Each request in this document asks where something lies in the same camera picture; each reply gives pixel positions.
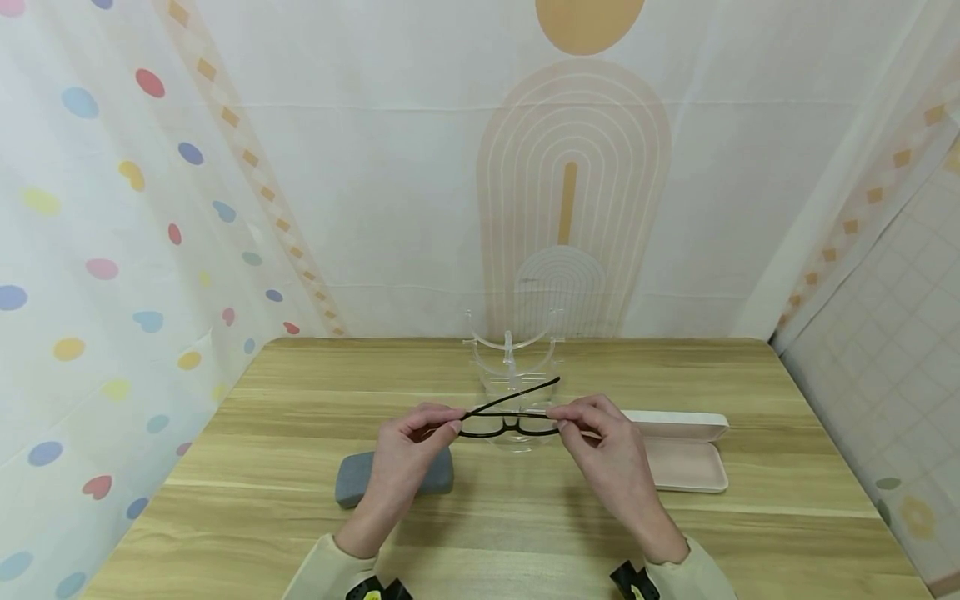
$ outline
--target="hand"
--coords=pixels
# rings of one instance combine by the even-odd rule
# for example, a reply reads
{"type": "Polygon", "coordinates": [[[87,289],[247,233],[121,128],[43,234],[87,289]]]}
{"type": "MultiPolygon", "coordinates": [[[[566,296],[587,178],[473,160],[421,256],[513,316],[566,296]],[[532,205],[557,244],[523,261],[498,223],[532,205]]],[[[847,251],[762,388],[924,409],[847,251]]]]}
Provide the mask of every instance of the hand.
{"type": "Polygon", "coordinates": [[[634,535],[646,559],[682,563],[689,547],[657,496],[639,428],[606,396],[582,397],[546,414],[558,422],[564,447],[600,502],[634,535]]]}
{"type": "Polygon", "coordinates": [[[457,439],[465,412],[424,402],[380,426],[367,491],[335,536],[341,550],[359,559],[379,552],[410,509],[430,464],[457,439]]]}

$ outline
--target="clear acrylic glasses stand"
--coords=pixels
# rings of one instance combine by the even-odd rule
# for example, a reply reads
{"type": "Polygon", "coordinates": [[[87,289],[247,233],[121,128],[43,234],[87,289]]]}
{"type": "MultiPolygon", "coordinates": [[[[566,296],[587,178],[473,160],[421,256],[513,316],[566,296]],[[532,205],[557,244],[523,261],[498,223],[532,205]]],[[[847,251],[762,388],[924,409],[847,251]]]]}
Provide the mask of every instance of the clear acrylic glasses stand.
{"type": "MultiPolygon", "coordinates": [[[[554,351],[557,344],[564,338],[549,335],[553,330],[562,309],[551,309],[547,314],[546,327],[538,335],[524,342],[516,342],[513,333],[508,329],[503,335],[503,344],[495,344],[479,333],[473,326],[473,318],[470,311],[467,311],[467,323],[473,338],[464,340],[464,344],[472,346],[473,363],[480,371],[480,382],[483,384],[487,400],[496,400],[514,392],[532,388],[545,381],[549,381],[557,376],[557,366],[562,362],[554,357],[554,351]],[[540,340],[549,340],[549,348],[546,354],[533,367],[522,370],[517,366],[517,351],[524,350],[539,342],[540,340]],[[481,347],[492,348],[502,351],[502,367],[494,367],[480,355],[481,347]]],[[[498,412],[536,412],[542,413],[547,408],[553,406],[553,392],[556,386],[549,386],[542,390],[537,390],[531,394],[520,396],[513,400],[508,400],[503,404],[498,404],[495,410],[498,412]]],[[[515,431],[508,431],[501,436],[491,438],[488,441],[508,452],[529,452],[543,444],[547,444],[554,436],[530,437],[515,431]]]]}

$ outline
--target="black eyeglass frame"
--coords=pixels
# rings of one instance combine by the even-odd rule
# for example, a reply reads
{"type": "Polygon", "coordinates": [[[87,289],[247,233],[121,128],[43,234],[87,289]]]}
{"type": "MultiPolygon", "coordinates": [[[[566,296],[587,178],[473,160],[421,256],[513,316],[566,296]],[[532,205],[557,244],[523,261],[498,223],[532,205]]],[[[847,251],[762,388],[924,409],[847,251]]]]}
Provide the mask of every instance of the black eyeglass frame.
{"type": "Polygon", "coordinates": [[[499,429],[498,431],[491,432],[491,433],[466,433],[466,432],[464,432],[463,430],[461,430],[461,431],[460,431],[460,437],[461,437],[461,438],[470,438],[470,439],[472,439],[472,440],[488,440],[489,438],[496,438],[496,437],[502,436],[503,434],[507,433],[508,431],[515,431],[515,432],[517,432],[517,433],[520,434],[520,435],[529,436],[529,437],[532,437],[532,438],[538,438],[538,437],[544,437],[544,436],[555,436],[555,435],[557,435],[558,433],[560,433],[560,430],[557,429],[556,427],[554,427],[554,428],[551,429],[550,431],[527,431],[526,429],[523,429],[523,428],[520,426],[520,418],[524,418],[524,419],[547,419],[547,420],[549,420],[550,418],[547,417],[546,415],[541,415],[541,414],[539,414],[539,413],[522,413],[522,412],[517,412],[517,413],[484,413],[483,411],[485,411],[485,410],[487,410],[488,408],[491,408],[491,407],[493,407],[493,406],[496,406],[497,404],[500,404],[501,402],[506,402],[507,400],[512,400],[512,399],[514,399],[515,397],[525,396],[525,395],[527,395],[527,394],[530,394],[531,392],[535,392],[536,390],[542,390],[543,388],[548,388],[548,387],[550,387],[550,386],[552,386],[552,385],[557,385],[558,383],[560,383],[560,378],[559,378],[559,377],[554,377],[553,379],[551,379],[551,380],[549,380],[549,381],[545,381],[545,382],[543,382],[543,383],[541,383],[541,384],[539,384],[539,385],[535,385],[535,386],[532,387],[532,388],[528,388],[528,389],[526,389],[526,390],[520,390],[519,392],[515,392],[515,393],[510,394],[510,395],[508,395],[508,396],[504,396],[504,397],[502,397],[502,398],[498,398],[498,399],[496,399],[496,400],[494,400],[494,401],[492,401],[492,402],[488,402],[488,403],[484,404],[483,406],[480,406],[480,407],[478,407],[478,408],[475,408],[475,409],[469,411],[466,415],[464,415],[464,417],[463,417],[461,420],[467,420],[467,419],[469,419],[470,417],[500,417],[500,418],[502,418],[503,424],[500,426],[500,429],[499,429]],[[508,423],[507,423],[507,418],[508,418],[508,417],[512,417],[512,418],[516,419],[516,424],[513,424],[513,425],[508,424],[508,423]]]}

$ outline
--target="black clip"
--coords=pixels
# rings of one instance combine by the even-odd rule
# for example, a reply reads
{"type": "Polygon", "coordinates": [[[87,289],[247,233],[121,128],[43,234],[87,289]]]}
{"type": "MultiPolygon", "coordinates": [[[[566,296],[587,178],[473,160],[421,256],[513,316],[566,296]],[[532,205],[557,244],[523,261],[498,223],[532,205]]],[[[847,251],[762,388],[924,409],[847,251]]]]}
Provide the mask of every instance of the black clip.
{"type": "Polygon", "coordinates": [[[344,600],[414,600],[414,597],[400,580],[394,579],[394,582],[384,589],[380,580],[373,576],[347,592],[344,600]]]}
{"type": "Polygon", "coordinates": [[[624,600],[660,600],[660,591],[647,576],[647,569],[641,569],[637,573],[630,561],[618,567],[610,574],[610,578],[624,600]]]}

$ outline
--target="person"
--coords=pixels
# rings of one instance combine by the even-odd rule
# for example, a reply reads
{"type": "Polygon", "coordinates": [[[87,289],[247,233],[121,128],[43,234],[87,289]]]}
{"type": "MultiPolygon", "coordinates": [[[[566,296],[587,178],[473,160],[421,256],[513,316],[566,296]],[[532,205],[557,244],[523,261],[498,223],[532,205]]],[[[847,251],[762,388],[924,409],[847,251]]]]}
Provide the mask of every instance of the person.
{"type": "MultiPolygon", "coordinates": [[[[336,535],[317,541],[284,600],[343,600],[373,576],[380,546],[410,509],[433,459],[457,439],[464,414],[423,403],[380,427],[367,493],[336,535]]],[[[713,559],[663,508],[643,436],[613,402],[582,397],[549,409],[547,416],[557,422],[564,447],[600,502],[636,540],[660,598],[736,598],[713,559]]]]}

